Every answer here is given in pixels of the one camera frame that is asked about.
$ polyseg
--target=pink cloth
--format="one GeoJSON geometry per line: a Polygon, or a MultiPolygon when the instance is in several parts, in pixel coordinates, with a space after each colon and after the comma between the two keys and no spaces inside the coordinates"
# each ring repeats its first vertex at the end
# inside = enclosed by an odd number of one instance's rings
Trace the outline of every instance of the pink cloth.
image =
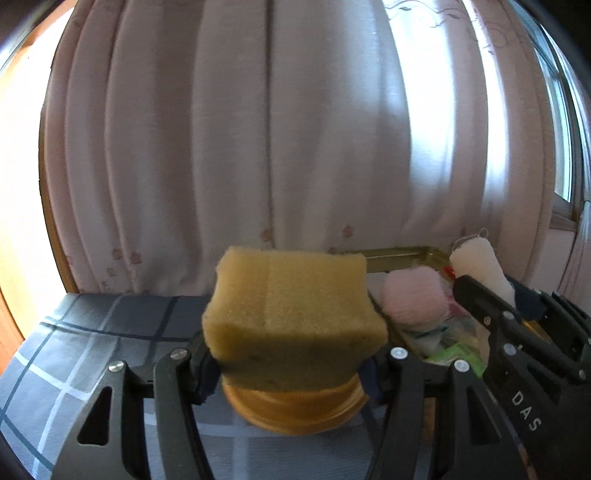
{"type": "Polygon", "coordinates": [[[430,267],[391,271],[382,287],[382,308],[400,326],[425,332],[449,315],[441,277],[430,267]]]}

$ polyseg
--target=red object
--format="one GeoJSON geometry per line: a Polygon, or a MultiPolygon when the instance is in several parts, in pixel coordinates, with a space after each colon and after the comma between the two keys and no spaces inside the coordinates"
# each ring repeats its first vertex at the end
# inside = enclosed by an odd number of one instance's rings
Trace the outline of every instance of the red object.
{"type": "Polygon", "coordinates": [[[451,265],[446,265],[443,267],[443,272],[447,275],[451,280],[456,279],[456,273],[453,271],[453,267],[451,265]]]}

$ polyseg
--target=floral pattern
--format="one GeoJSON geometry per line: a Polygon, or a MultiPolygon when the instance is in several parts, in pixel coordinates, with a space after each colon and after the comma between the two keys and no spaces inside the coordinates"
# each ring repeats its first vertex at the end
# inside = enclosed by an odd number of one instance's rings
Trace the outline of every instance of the floral pattern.
{"type": "MultiPolygon", "coordinates": [[[[525,41],[529,43],[527,37],[524,37],[513,29],[507,29],[507,27],[497,22],[485,22],[474,7],[471,8],[474,16],[474,19],[472,19],[466,10],[466,6],[460,0],[440,1],[439,4],[442,8],[437,9],[421,0],[384,0],[384,7],[388,12],[388,18],[390,20],[398,15],[407,14],[415,15],[416,19],[428,28],[438,28],[449,21],[462,21],[487,31],[490,44],[482,45],[481,49],[493,56],[495,55],[495,48],[507,47],[514,41],[525,41]]],[[[469,29],[469,34],[473,41],[478,42],[478,38],[473,30],[474,27],[469,29]]]]}
{"type": "Polygon", "coordinates": [[[270,228],[266,228],[261,233],[261,240],[265,243],[269,243],[273,241],[273,230],[270,228]]]}
{"type": "Polygon", "coordinates": [[[355,227],[352,225],[347,225],[345,228],[343,228],[343,236],[345,238],[351,238],[354,233],[355,233],[355,227]]]}
{"type": "Polygon", "coordinates": [[[137,252],[133,252],[129,258],[129,262],[132,265],[140,265],[142,263],[142,256],[137,252]]]}

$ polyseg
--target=green package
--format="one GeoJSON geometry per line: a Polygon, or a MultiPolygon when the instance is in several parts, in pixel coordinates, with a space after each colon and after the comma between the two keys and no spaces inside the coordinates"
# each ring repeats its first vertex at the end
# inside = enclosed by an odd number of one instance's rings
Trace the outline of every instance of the green package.
{"type": "Polygon", "coordinates": [[[482,378],[482,373],[484,372],[486,365],[478,354],[465,343],[459,342],[441,352],[434,353],[432,356],[428,357],[426,361],[432,364],[448,367],[453,362],[460,359],[468,362],[476,376],[482,378]]]}

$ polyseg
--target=curtain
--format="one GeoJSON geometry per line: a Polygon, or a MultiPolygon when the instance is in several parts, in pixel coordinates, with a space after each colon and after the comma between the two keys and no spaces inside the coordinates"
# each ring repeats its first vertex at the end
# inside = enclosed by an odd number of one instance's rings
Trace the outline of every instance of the curtain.
{"type": "Polygon", "coordinates": [[[505,0],[80,0],[45,129],[81,291],[201,294],[230,245],[482,227],[527,278],[550,222],[546,89],[505,0]]]}
{"type": "Polygon", "coordinates": [[[558,291],[589,311],[591,291],[591,202],[585,202],[577,236],[558,291]]]}
{"type": "MultiPolygon", "coordinates": [[[[581,83],[569,70],[574,83],[574,104],[579,125],[589,125],[591,100],[581,83]]],[[[577,235],[574,239],[569,261],[558,286],[558,291],[587,312],[591,312],[591,132],[582,128],[583,151],[583,210],[579,217],[577,235]]]]}

